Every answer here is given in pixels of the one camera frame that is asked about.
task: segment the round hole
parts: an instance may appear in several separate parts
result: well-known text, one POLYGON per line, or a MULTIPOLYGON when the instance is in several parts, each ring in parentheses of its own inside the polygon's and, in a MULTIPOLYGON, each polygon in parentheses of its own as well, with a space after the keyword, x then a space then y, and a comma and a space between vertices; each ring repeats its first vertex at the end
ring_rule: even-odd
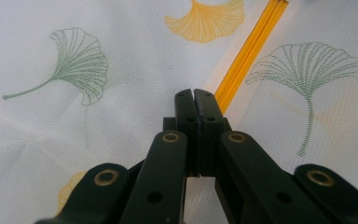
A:
POLYGON ((162 194, 158 191, 151 192, 147 195, 147 201, 150 203, 159 203, 162 200, 162 194))
POLYGON ((242 143, 243 141, 245 141, 245 136, 243 136, 242 134, 239 134, 239 133, 231 133, 228 136, 228 139, 232 142, 242 143))
POLYGON ((116 170, 106 169, 102 170, 94 177, 94 183, 98 186, 108 186, 118 179, 118 172, 116 170))
POLYGON ((176 133, 166 133, 162 136, 162 140, 164 140, 165 142, 176 142, 177 140, 179 140, 179 135, 177 135, 176 133))
POLYGON ((278 192, 276 196, 281 203, 291 203, 293 201, 292 197, 287 193, 278 192))
POLYGON ((102 181, 109 181, 110 179, 113 179, 114 175, 112 173, 104 173, 100 175, 100 180, 102 181))
POLYGON ((309 170, 307 177, 313 183, 323 187, 332 187, 335 184, 333 177, 322 171, 309 170))

